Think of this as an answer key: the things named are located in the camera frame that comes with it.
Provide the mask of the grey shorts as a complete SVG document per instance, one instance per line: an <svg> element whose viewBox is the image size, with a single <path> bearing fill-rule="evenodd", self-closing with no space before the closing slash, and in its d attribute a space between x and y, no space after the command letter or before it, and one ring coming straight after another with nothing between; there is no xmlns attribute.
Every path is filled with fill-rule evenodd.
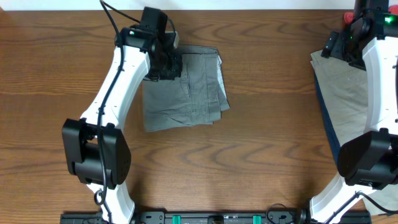
<svg viewBox="0 0 398 224"><path fill-rule="evenodd" d="M178 52L183 62L179 78L143 82L147 132L213 124L229 109L218 49L183 45Z"/></svg>

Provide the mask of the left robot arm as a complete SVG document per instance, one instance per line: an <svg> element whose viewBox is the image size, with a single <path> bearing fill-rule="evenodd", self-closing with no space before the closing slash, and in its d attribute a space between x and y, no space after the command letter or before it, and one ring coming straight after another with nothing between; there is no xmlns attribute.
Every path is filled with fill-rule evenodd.
<svg viewBox="0 0 398 224"><path fill-rule="evenodd" d="M145 7L141 19L116 30L113 61L95 99L80 119L67 119L62 139L69 173L94 193L101 211L63 214L60 223L132 223L135 204L126 177L131 152L123 129L141 82L181 76L178 34L160 9Z"/></svg>

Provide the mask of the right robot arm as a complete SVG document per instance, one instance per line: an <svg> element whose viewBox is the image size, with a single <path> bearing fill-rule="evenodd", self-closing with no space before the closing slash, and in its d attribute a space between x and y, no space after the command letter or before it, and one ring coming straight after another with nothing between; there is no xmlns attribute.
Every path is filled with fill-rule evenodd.
<svg viewBox="0 0 398 224"><path fill-rule="evenodd" d="M397 183L397 16L388 1L356 1L353 20L311 55L337 174L298 223L360 223L359 200Z"/></svg>

